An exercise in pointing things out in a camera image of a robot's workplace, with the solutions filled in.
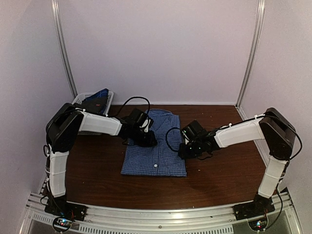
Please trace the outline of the blue plaid long sleeve shirt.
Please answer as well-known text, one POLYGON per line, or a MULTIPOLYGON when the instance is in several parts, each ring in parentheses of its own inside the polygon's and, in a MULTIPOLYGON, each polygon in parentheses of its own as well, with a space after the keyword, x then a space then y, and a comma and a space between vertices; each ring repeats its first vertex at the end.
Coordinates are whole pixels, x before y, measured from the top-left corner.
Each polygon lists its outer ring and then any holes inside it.
POLYGON ((177 152, 182 143, 179 116, 162 109, 151 109, 148 115, 154 120, 150 130, 154 131, 157 145, 139 147, 130 140, 121 174, 186 177, 185 160, 177 152))

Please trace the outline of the white plastic laundry basket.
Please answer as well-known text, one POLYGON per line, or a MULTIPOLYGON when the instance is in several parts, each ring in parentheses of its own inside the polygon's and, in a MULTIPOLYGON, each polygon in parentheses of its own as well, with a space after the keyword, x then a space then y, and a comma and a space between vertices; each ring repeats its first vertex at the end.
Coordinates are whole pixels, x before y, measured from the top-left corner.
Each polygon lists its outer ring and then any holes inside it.
POLYGON ((74 112, 70 114, 70 130, 76 135, 80 132, 118 135, 120 121, 108 116, 112 96, 108 89, 94 94, 79 94, 72 102, 74 112))

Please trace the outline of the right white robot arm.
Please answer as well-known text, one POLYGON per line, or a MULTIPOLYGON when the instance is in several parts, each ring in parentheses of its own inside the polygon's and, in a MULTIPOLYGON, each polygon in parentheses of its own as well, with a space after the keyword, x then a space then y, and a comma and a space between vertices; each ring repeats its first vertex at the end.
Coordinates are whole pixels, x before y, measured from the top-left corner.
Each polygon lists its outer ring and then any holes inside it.
POLYGON ((181 130, 182 143, 178 156, 191 159, 212 154, 232 145, 264 140, 269 148, 269 163, 258 189, 258 197, 250 204, 254 215, 262 214, 269 206, 270 198, 283 179, 287 166, 296 155, 294 142, 298 139, 295 128, 275 108, 236 124, 228 124, 211 131, 203 128, 196 120, 181 130))

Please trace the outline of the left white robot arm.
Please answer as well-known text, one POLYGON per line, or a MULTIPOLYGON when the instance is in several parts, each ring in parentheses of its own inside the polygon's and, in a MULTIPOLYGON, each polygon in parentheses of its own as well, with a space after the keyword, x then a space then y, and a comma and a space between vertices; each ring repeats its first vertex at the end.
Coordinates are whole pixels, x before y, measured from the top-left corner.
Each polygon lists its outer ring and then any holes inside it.
POLYGON ((56 197, 50 205, 52 210, 59 216, 66 216, 70 212, 70 205, 59 197, 66 194, 67 158, 79 132, 107 134, 131 139, 140 147, 154 147, 157 140, 150 130, 153 122, 147 113, 139 109, 134 109, 125 117, 110 117, 70 103, 64 104, 46 126, 45 170, 49 179, 48 189, 56 197))

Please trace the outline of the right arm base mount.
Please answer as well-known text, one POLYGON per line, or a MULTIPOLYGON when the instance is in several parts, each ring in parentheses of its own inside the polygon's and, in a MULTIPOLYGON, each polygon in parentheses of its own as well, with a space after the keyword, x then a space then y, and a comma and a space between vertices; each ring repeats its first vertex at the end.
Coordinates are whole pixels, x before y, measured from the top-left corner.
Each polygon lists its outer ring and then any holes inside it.
POLYGON ((275 207, 271 197, 256 194, 252 201, 234 205, 233 210, 237 221, 246 219, 252 231, 263 232, 269 225, 268 213, 275 207))

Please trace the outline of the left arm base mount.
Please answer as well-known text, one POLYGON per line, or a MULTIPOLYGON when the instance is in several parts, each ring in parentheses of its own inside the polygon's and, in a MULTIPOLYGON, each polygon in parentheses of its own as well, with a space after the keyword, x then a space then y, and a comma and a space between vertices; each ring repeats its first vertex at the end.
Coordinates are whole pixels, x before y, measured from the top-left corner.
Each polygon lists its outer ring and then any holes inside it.
POLYGON ((44 211, 53 215, 52 228, 59 234, 69 231, 75 221, 84 221, 87 207, 67 202, 66 196, 53 197, 48 190, 43 191, 40 203, 44 211))

